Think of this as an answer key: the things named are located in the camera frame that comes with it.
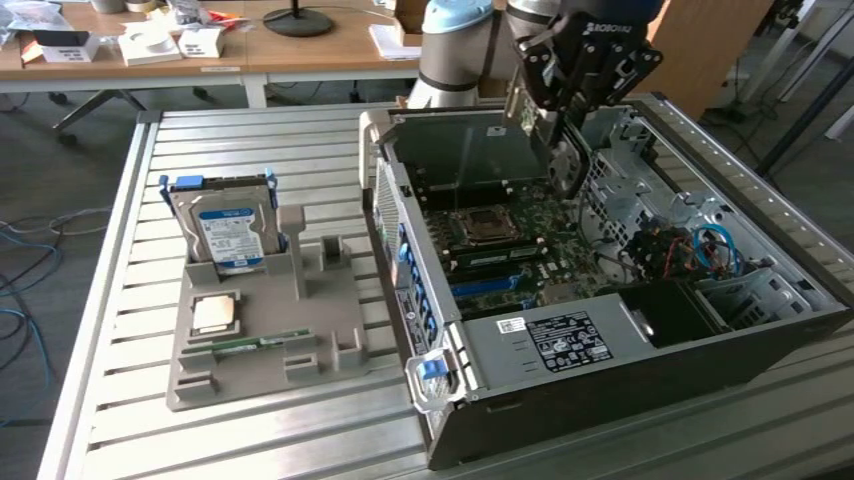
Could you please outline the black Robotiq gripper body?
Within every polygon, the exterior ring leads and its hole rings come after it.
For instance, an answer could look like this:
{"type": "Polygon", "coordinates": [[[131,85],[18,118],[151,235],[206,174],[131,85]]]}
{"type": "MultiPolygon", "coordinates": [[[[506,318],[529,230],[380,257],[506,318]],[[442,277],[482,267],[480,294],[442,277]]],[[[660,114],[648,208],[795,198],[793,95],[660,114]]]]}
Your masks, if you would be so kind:
{"type": "Polygon", "coordinates": [[[617,65],[644,42],[653,4],[561,4],[549,21],[561,65],[617,65]]]}

